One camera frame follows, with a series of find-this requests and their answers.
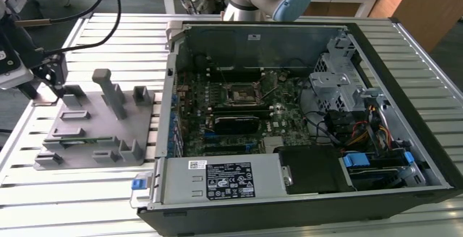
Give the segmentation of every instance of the red wire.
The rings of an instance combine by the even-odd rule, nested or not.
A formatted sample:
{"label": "red wire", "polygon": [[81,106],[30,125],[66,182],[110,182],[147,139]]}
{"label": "red wire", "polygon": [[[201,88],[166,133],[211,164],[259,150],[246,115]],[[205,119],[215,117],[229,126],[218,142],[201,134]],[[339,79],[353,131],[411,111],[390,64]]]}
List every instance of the red wire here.
{"label": "red wire", "polygon": [[355,125],[354,125],[354,127],[353,127],[353,135],[351,135],[351,138],[354,138],[357,126],[361,125],[361,124],[363,124],[363,123],[367,123],[367,121],[359,121],[358,123],[355,123]]}

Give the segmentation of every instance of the slotted metal table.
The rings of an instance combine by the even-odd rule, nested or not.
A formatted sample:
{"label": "slotted metal table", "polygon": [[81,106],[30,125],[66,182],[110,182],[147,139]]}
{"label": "slotted metal table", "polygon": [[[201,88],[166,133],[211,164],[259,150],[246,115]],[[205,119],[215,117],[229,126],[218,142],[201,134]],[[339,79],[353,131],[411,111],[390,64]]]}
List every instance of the slotted metal table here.
{"label": "slotted metal table", "polygon": [[[66,47],[102,40],[115,14],[81,19]],[[86,91],[95,68],[110,68],[122,89],[147,85],[157,90],[147,162],[105,169],[35,171],[34,158],[58,115],[59,106],[29,106],[0,152],[0,236],[159,236],[130,205],[131,180],[154,166],[162,89],[167,60],[166,23],[219,20],[218,16],[125,14],[106,45],[71,52],[69,82]],[[463,171],[463,96],[401,24],[386,19],[305,17],[306,22],[355,21],[399,81],[423,119]],[[373,73],[362,65],[369,77]],[[214,236],[461,236],[462,196],[417,207],[386,220],[261,230]]]}

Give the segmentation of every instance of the warning label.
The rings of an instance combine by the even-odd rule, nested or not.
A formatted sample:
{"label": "warning label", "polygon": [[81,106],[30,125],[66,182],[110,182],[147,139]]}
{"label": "warning label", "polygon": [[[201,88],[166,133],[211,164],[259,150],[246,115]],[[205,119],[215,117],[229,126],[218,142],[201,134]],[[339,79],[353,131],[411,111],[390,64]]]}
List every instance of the warning label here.
{"label": "warning label", "polygon": [[251,163],[207,165],[210,200],[255,197]]}

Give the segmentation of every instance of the cpu socket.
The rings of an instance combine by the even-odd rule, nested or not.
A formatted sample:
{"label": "cpu socket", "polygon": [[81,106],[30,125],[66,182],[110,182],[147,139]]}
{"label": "cpu socket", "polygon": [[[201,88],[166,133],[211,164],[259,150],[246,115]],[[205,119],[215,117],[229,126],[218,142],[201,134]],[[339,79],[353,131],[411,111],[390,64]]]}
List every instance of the cpu socket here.
{"label": "cpu socket", "polygon": [[258,106],[262,105],[262,92],[259,84],[229,84],[226,104],[230,106]]}

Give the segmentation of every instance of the floor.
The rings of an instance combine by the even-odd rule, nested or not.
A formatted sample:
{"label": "floor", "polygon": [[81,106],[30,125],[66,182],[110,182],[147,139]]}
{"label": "floor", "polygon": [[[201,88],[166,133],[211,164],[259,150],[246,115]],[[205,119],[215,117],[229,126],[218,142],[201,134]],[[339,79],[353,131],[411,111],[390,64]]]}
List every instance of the floor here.
{"label": "floor", "polygon": [[[94,4],[95,0],[71,0],[71,6],[66,7],[67,0],[38,0],[41,10],[47,18],[61,18],[74,15],[86,10]],[[182,6],[177,4],[178,12],[182,12]],[[117,1],[105,0],[97,9],[97,12],[115,12]],[[162,0],[123,0],[125,13],[166,13]],[[33,3],[30,3],[22,13],[23,19],[38,17],[38,11]],[[30,30],[30,34],[37,41],[47,49],[61,48],[65,40],[74,27],[74,22],[59,25],[37,28]],[[431,52],[431,57],[449,74],[450,78],[463,89],[463,23],[458,23],[441,41],[441,44]],[[21,115],[27,107],[29,100],[23,94],[15,90],[0,90],[0,128],[14,129]],[[0,133],[0,146],[4,145],[9,135]]]}

